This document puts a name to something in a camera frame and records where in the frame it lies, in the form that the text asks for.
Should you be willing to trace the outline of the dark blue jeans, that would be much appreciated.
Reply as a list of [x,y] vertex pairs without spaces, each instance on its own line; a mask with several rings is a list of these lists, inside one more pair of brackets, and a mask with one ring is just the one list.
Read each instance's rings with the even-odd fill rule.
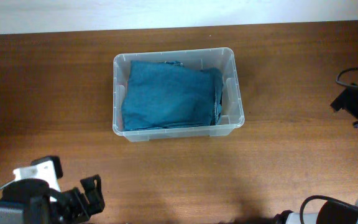
[[125,131],[214,126],[222,111],[223,75],[169,63],[133,61],[121,114]]

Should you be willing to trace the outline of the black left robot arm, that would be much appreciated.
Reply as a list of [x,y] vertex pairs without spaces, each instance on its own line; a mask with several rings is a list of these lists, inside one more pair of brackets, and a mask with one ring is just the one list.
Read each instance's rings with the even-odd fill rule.
[[41,179],[24,179],[9,184],[0,198],[0,223],[87,222],[105,208],[101,178],[94,175],[80,183],[83,192],[77,187],[59,192]]

